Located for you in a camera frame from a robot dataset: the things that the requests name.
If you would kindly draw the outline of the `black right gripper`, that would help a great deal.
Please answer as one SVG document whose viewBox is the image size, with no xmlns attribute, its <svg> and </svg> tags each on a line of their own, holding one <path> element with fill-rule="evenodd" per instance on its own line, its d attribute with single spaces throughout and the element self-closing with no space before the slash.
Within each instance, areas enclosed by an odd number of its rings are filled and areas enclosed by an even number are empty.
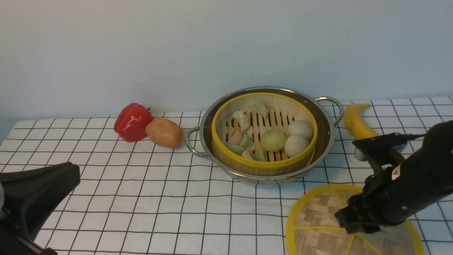
<svg viewBox="0 0 453 255">
<path fill-rule="evenodd" d="M 452 162 L 404 161 L 400 175 L 389 171 L 369 181 L 348 205 L 335 213 L 340 227 L 349 234 L 375 233 L 397 226 L 410 216 L 452 193 Z"/>
</svg>

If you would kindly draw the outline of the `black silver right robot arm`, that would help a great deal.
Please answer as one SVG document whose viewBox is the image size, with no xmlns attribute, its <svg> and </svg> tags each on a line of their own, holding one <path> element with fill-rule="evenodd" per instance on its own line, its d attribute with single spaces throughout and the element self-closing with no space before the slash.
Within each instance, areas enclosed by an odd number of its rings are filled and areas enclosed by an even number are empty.
<svg viewBox="0 0 453 255">
<path fill-rule="evenodd" d="M 362 192 L 335 213 L 347 233 L 376 233 L 452 194 L 453 123 L 432 126 L 424 135 L 391 133 L 354 140 L 372 167 Z"/>
</svg>

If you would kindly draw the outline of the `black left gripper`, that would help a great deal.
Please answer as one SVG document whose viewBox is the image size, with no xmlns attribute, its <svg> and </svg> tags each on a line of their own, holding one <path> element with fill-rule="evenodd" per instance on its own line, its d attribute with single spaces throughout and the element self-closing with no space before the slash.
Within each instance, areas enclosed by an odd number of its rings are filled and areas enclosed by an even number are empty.
<svg viewBox="0 0 453 255">
<path fill-rule="evenodd" d="M 49 216 L 80 184 L 80 168 L 71 162 L 0 175 L 0 253 L 56 255 L 34 241 Z"/>
</svg>

